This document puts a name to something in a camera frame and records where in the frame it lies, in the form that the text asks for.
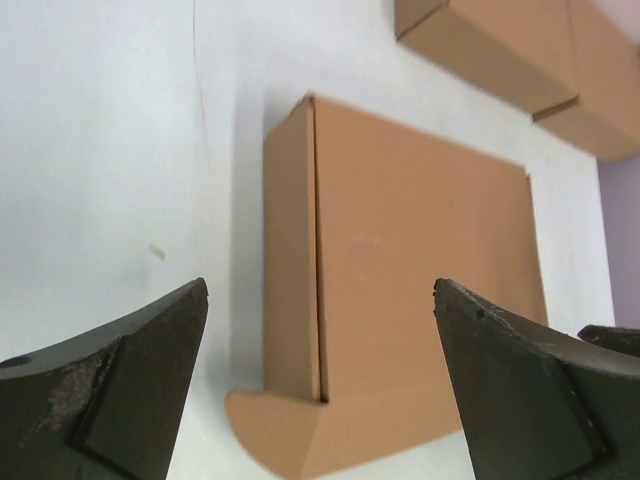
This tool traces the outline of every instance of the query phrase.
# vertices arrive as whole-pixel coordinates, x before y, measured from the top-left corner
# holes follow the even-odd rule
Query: black object
[[[451,280],[435,314],[478,480],[638,480],[640,359]]]
[[[599,347],[640,357],[640,330],[588,325],[578,333],[578,337]]]
[[[207,309],[198,279],[0,363],[0,479],[165,479]]]

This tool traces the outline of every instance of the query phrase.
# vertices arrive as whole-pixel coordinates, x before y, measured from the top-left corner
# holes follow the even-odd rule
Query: purple wall
[[[640,157],[599,171],[616,323],[640,328]]]

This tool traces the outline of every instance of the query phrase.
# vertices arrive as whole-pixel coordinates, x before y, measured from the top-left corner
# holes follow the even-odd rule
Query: cardboard box
[[[305,99],[266,140],[265,227],[265,392],[226,409],[284,478],[460,428],[437,278],[546,323],[525,171],[333,101]]]
[[[589,0],[570,0],[580,95],[534,118],[605,161],[640,153],[640,60]]]
[[[578,94],[567,0],[395,0],[400,42],[537,113]]]

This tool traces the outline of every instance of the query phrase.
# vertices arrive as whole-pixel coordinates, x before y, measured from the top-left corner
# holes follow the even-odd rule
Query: white table
[[[272,478],[222,402],[261,383],[261,143],[307,90],[525,165],[551,325],[613,323],[595,160],[397,46],[392,0],[196,2],[195,35],[183,0],[0,4],[0,358],[204,276],[169,479]],[[473,474],[456,434],[332,478]]]

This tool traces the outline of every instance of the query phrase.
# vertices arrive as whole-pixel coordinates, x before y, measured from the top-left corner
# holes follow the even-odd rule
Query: open cardboard box
[[[569,4],[580,93],[534,119],[601,160],[640,153],[640,59],[636,48],[589,0],[569,0]]]
[[[395,0],[403,44],[601,160],[640,153],[640,62],[590,0]]]
[[[458,430],[433,285],[546,323],[525,171],[308,97],[264,173],[265,391],[227,397],[241,444],[293,480]]]

